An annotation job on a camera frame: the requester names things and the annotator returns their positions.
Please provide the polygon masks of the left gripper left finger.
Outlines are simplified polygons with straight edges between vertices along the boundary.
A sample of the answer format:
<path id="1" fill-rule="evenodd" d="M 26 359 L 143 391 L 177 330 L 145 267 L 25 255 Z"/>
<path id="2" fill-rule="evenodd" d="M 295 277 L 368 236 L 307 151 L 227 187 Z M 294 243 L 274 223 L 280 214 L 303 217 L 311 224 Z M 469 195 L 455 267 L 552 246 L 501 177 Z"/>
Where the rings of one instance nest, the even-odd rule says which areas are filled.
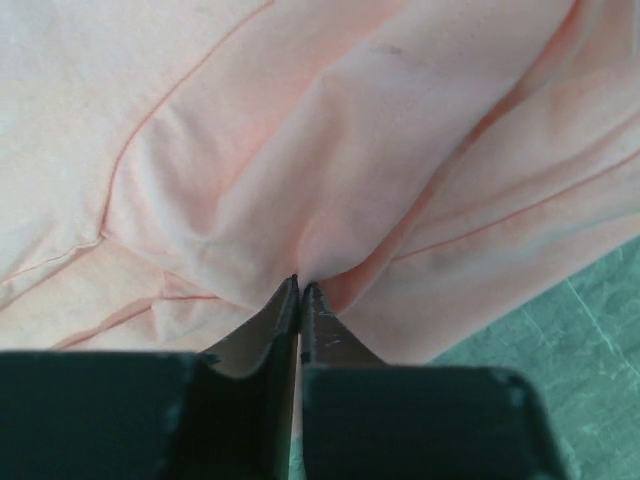
<path id="1" fill-rule="evenodd" d="M 297 337 L 299 284 L 292 275 L 276 289 L 255 315 L 222 340 L 200 353 L 216 372 L 230 378 L 245 378 L 267 361 L 278 339 L 285 344 Z"/>

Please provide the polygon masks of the pink t shirt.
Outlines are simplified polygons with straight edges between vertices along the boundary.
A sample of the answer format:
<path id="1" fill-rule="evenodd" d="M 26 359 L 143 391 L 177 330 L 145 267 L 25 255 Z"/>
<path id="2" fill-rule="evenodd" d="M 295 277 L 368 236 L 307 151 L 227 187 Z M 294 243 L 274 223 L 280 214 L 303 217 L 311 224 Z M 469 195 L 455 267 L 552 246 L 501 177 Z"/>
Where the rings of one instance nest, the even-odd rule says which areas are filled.
<path id="1" fill-rule="evenodd" d="M 202 350 L 317 281 L 430 360 L 639 232 L 635 1 L 5 1 L 1 346 Z"/>

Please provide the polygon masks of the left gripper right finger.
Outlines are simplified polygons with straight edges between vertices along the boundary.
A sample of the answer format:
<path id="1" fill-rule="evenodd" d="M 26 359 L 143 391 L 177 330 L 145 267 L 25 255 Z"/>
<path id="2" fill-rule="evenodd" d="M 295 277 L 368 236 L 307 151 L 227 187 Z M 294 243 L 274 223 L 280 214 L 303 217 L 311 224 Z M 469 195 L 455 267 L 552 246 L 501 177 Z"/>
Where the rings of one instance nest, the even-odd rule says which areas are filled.
<path id="1" fill-rule="evenodd" d="M 341 322 L 318 283 L 310 283 L 305 288 L 301 303 L 300 334 L 300 361 L 303 368 L 388 367 Z"/>

